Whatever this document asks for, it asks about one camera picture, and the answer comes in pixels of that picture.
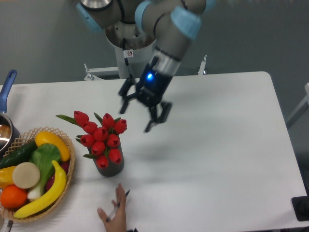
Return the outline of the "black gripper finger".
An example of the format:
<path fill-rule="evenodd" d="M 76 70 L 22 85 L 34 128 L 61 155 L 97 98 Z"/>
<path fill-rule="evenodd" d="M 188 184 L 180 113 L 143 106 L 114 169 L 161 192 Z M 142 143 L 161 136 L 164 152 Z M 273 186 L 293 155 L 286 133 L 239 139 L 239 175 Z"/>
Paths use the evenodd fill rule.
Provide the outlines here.
<path fill-rule="evenodd" d="M 120 88 L 118 94 L 122 97 L 122 107 L 119 111 L 120 114 L 124 114 L 126 112 L 126 109 L 129 105 L 129 102 L 133 99 L 136 99 L 139 95 L 139 90 L 136 87 L 136 80 L 133 77 L 128 77 L 125 82 L 123 83 L 122 87 Z M 128 95 L 128 92 L 130 88 L 134 86 L 135 92 Z"/>
<path fill-rule="evenodd" d="M 158 115 L 158 111 L 157 111 L 158 106 L 161 107 L 161 114 L 160 115 Z M 172 103 L 167 102 L 167 101 L 162 101 L 160 104 L 155 105 L 155 106 L 149 106 L 148 109 L 149 109 L 149 112 L 150 112 L 151 119 L 149 120 L 144 132 L 148 133 L 148 132 L 150 132 L 152 127 L 154 127 L 158 124 L 165 123 L 168 116 L 169 116 L 171 108 L 172 108 Z"/>

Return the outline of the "human hand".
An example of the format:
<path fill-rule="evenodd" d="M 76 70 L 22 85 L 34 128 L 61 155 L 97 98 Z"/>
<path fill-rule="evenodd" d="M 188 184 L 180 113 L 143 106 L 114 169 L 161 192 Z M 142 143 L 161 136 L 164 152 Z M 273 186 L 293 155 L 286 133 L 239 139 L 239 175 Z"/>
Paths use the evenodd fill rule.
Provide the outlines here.
<path fill-rule="evenodd" d="M 118 184 L 115 194 L 116 201 L 112 200 L 114 216 L 109 217 L 102 208 L 98 208 L 97 213 L 107 232 L 126 232 L 126 194 L 121 184 Z"/>

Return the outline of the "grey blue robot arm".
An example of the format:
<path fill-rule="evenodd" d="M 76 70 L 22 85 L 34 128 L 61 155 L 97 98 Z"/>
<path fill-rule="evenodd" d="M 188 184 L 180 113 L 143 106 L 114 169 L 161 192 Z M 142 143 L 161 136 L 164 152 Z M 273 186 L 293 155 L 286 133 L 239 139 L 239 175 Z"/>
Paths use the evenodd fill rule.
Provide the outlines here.
<path fill-rule="evenodd" d="M 80 0 L 83 22 L 105 31 L 114 47 L 118 73 L 124 79 L 120 113 L 131 100 L 149 109 L 146 132 L 166 122 L 172 103 L 163 100 L 186 51 L 197 37 L 201 15 L 213 0 Z"/>

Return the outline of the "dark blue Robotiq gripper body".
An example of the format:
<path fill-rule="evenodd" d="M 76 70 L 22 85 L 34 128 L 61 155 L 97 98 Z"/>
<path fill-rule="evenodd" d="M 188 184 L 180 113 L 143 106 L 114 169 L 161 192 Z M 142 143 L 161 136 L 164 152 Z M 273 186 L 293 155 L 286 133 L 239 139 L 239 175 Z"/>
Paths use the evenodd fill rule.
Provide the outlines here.
<path fill-rule="evenodd" d="M 157 72 L 150 64 L 147 64 L 140 80 L 135 85 L 137 100 L 150 107 L 158 105 L 171 80 L 172 76 Z"/>

